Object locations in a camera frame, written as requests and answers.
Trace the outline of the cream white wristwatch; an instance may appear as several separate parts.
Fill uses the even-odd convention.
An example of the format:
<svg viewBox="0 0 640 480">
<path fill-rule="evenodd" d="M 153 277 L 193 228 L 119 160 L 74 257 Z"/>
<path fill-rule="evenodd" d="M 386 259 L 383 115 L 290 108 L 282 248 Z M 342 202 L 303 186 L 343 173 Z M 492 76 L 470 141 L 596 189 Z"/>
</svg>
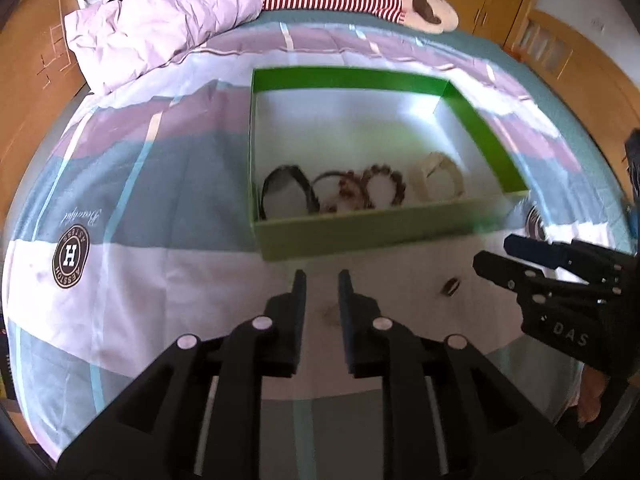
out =
<svg viewBox="0 0 640 480">
<path fill-rule="evenodd" d="M 465 193 L 459 166 L 443 152 L 431 152 L 420 159 L 412 166 L 409 180 L 420 202 L 457 200 Z"/>
</svg>

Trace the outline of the pink grey patterned bedsheet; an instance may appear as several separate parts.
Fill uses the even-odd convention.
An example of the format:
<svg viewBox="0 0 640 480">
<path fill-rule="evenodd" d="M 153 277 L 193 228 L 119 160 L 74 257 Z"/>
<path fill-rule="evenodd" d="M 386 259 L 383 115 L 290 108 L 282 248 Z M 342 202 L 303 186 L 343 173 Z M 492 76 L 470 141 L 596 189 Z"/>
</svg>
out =
<svg viewBox="0 0 640 480">
<path fill-rule="evenodd" d="M 259 67 L 408 70 L 451 80 L 497 130 L 530 197 L 508 231 L 541 218 L 552 240 L 631 250 L 623 192 L 566 106 L 524 65 L 462 32 L 434 37 L 344 13 L 270 12 L 103 98 L 88 96 L 42 148 L 12 206 L 2 307 L 17 402 L 47 460 L 178 336 L 228 334 L 285 292 L 248 218 L 250 81 Z M 382 399 L 347 374 L 336 281 L 423 336 L 468 336 L 549 418 L 580 365 L 521 333 L 520 311 L 473 256 L 503 232 L 305 263 L 305 355 L 269 379 L 265 479 L 377 479 Z"/>
</svg>

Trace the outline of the pink pillow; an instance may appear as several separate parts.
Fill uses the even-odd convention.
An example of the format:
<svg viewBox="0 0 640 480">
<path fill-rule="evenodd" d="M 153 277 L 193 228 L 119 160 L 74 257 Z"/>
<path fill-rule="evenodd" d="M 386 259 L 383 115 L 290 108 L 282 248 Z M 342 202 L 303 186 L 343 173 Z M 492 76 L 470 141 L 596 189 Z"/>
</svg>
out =
<svg viewBox="0 0 640 480">
<path fill-rule="evenodd" d="M 105 96 L 261 10 L 262 0 L 100 0 L 66 15 L 66 44 Z"/>
</svg>

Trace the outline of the green cardboard box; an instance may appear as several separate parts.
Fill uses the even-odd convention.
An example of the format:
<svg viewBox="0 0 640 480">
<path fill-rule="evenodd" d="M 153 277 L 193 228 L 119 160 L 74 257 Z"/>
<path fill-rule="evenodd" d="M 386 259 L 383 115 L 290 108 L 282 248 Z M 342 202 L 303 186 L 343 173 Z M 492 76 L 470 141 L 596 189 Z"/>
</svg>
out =
<svg viewBox="0 0 640 480">
<path fill-rule="evenodd" d="M 459 166 L 465 193 L 420 202 L 410 170 L 431 152 Z M 262 184 L 296 165 L 341 171 L 337 212 L 259 219 Z M 338 66 L 256 70 L 250 85 L 248 218 L 267 261 L 328 256 L 504 229 L 527 185 L 486 120 L 449 80 Z"/>
</svg>

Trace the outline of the thin metal bangle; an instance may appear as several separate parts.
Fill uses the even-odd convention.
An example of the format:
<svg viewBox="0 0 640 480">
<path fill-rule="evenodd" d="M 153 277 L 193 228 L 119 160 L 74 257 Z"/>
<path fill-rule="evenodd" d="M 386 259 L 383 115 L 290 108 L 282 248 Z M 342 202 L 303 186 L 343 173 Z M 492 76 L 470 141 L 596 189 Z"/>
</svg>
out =
<svg viewBox="0 0 640 480">
<path fill-rule="evenodd" d="M 322 212 L 337 212 L 349 198 L 350 187 L 341 171 L 327 171 L 312 181 Z"/>
</svg>

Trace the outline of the black wristwatch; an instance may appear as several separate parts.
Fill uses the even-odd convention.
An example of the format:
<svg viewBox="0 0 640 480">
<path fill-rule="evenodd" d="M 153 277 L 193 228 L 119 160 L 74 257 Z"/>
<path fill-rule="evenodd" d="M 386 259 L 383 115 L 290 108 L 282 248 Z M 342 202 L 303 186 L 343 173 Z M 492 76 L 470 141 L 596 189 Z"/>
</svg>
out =
<svg viewBox="0 0 640 480">
<path fill-rule="evenodd" d="M 259 199 L 260 220 L 300 218 L 319 210 L 314 188 L 299 166 L 279 166 L 265 178 Z"/>
</svg>

